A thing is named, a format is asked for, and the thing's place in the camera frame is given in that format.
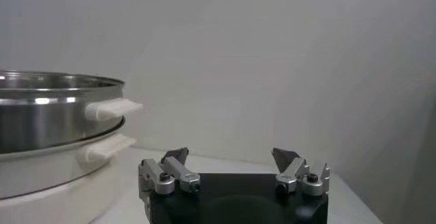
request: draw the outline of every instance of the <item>pot rim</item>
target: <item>pot rim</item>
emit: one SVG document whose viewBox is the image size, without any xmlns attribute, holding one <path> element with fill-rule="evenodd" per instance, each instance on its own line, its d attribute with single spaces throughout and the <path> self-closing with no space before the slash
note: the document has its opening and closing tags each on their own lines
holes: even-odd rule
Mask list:
<svg viewBox="0 0 436 224">
<path fill-rule="evenodd" d="M 2 95 L 11 94 L 78 94 L 78 93 L 95 93 L 110 91 L 112 89 L 121 89 L 124 87 L 124 82 L 122 80 L 117 80 L 114 78 L 107 78 L 102 76 L 91 76 L 85 74 L 69 74 L 69 73 L 59 73 L 59 72 L 47 72 L 47 71 L 16 71 L 16 70 L 1 70 L 0 69 L 0 82 L 2 80 L 7 80 L 7 78 L 63 78 L 65 80 L 80 79 L 83 81 L 94 82 L 98 85 L 88 85 L 88 86 L 73 86 L 73 87 L 38 87 L 38 88 L 21 88 L 21 87 L 7 87 L 1 88 L 0 92 Z"/>
</svg>

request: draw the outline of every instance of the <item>white wall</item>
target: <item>white wall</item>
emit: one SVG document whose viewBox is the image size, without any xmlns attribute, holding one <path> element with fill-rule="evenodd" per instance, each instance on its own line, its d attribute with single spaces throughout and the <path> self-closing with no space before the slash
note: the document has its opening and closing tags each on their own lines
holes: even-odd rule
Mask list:
<svg viewBox="0 0 436 224">
<path fill-rule="evenodd" d="M 436 91 L 435 0 L 0 0 L 0 66 L 122 78 L 145 148 L 329 162 L 399 223 Z"/>
</svg>

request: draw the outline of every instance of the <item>screw head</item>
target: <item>screw head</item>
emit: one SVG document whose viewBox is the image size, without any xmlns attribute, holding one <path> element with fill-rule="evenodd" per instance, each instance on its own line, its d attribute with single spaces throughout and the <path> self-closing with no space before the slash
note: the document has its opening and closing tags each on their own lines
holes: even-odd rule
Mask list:
<svg viewBox="0 0 436 224">
<path fill-rule="evenodd" d="M 159 180 L 160 181 L 167 181 L 167 180 L 169 180 L 171 177 L 170 177 L 170 175 L 169 174 L 167 174 L 167 173 L 161 173 L 160 175 L 159 175 Z"/>
<path fill-rule="evenodd" d="M 307 175 L 307 182 L 310 182 L 310 183 L 318 182 L 318 175 L 316 175 L 316 174 L 308 174 Z"/>
</svg>

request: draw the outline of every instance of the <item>cream pot handle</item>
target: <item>cream pot handle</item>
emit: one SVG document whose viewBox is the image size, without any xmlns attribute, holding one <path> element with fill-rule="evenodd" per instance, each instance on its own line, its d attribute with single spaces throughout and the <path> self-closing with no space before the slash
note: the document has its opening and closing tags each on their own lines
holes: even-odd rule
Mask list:
<svg viewBox="0 0 436 224">
<path fill-rule="evenodd" d="M 135 142 L 133 138 L 116 133 L 104 140 L 83 146 L 79 150 L 78 160 L 82 163 L 106 161 Z"/>
<path fill-rule="evenodd" d="M 86 106 L 85 116 L 90 121 L 107 121 L 142 109 L 142 104 L 124 98 L 93 102 Z"/>
</svg>

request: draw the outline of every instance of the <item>stainless steel pot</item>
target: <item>stainless steel pot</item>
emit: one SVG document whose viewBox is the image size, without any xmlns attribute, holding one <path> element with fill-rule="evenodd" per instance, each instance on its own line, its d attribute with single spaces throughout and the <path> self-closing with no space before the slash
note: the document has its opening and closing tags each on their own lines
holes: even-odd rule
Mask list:
<svg viewBox="0 0 436 224">
<path fill-rule="evenodd" d="M 0 71 L 0 153 L 69 144 L 116 129 L 142 105 L 124 82 L 85 75 Z"/>
</svg>

